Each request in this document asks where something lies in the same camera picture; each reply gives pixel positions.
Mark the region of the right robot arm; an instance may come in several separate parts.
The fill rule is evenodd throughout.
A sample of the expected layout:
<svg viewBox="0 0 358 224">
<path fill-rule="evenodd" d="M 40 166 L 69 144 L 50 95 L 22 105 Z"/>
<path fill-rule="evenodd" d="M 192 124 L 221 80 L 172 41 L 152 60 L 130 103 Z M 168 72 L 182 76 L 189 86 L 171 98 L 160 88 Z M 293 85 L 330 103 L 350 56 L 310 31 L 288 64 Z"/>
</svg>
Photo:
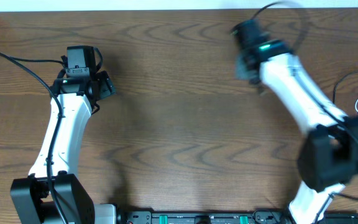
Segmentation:
<svg viewBox="0 0 358 224">
<path fill-rule="evenodd" d="M 250 19 L 235 25 L 236 75 L 271 89 L 296 121 L 305 141 L 297 160 L 301 184 L 281 223 L 318 223 L 358 175 L 358 117 L 339 109 L 310 78 L 294 51 Z"/>
</svg>

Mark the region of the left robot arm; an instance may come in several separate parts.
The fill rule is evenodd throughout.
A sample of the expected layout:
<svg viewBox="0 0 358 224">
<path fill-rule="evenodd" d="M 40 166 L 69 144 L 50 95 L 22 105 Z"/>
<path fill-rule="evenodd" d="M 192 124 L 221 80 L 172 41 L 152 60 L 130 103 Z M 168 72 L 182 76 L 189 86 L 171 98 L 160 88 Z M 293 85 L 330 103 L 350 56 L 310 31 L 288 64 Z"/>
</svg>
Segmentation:
<svg viewBox="0 0 358 224">
<path fill-rule="evenodd" d="M 67 48 L 63 68 L 46 89 L 50 120 L 28 176 L 12 182 L 10 195 L 21 223 L 116 223 L 113 204 L 94 204 L 77 178 L 81 143 L 98 101 L 115 93 L 98 48 Z"/>
</svg>

